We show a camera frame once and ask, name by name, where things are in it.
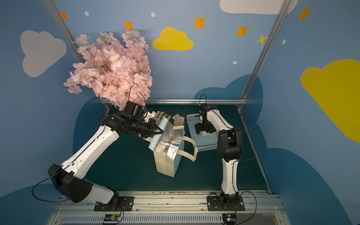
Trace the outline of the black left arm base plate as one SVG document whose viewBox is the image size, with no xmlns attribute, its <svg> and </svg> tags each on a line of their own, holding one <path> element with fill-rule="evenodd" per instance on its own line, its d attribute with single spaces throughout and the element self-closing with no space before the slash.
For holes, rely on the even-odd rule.
<svg viewBox="0 0 360 225">
<path fill-rule="evenodd" d="M 107 204 L 96 202 L 95 212 L 131 212 L 134 205 L 134 196 L 114 196 Z"/>
</svg>

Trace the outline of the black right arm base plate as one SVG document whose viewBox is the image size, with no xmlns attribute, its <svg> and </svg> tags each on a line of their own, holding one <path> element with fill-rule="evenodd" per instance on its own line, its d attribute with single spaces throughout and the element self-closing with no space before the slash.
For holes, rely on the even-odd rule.
<svg viewBox="0 0 360 225">
<path fill-rule="evenodd" d="M 239 197 L 237 201 L 226 203 L 225 200 L 222 200 L 219 196 L 207 196 L 207 209 L 210 212 L 214 211 L 245 211 L 245 205 L 242 197 Z"/>
</svg>

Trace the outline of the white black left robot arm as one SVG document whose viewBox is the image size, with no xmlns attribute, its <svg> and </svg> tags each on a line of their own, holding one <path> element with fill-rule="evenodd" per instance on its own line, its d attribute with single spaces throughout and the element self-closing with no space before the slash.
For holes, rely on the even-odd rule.
<svg viewBox="0 0 360 225">
<path fill-rule="evenodd" d="M 131 101 L 122 111 L 106 116 L 94 136 L 80 150 L 60 166 L 54 164 L 48 169 L 55 189 L 74 203 L 89 200 L 118 205 L 116 191 L 87 181 L 85 176 L 105 150 L 122 135 L 146 139 L 163 134 L 155 116 L 152 109 Z"/>
</svg>

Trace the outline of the light blue insulated delivery bag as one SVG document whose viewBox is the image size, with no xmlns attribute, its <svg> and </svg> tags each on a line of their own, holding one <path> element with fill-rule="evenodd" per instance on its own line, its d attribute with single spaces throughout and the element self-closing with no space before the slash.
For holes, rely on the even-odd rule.
<svg viewBox="0 0 360 225">
<path fill-rule="evenodd" d="M 167 118 L 161 120 L 159 128 L 163 130 L 163 133 L 152 138 L 149 149 L 153 152 L 157 171 L 175 177 L 183 157 L 196 161 L 197 144 L 193 139 L 185 136 L 184 126 L 174 126 Z M 195 147 L 193 154 L 184 151 L 185 142 Z"/>
</svg>

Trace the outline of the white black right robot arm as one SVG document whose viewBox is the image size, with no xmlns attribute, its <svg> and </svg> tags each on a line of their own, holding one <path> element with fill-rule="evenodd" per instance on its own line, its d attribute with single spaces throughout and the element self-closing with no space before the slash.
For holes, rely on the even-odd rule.
<svg viewBox="0 0 360 225">
<path fill-rule="evenodd" d="M 223 166 L 220 201 L 223 205 L 237 203 L 237 171 L 242 154 L 242 132 L 230 125 L 216 106 L 199 104 L 199 113 L 200 122 L 195 125 L 196 134 L 217 133 L 217 150 Z"/>
</svg>

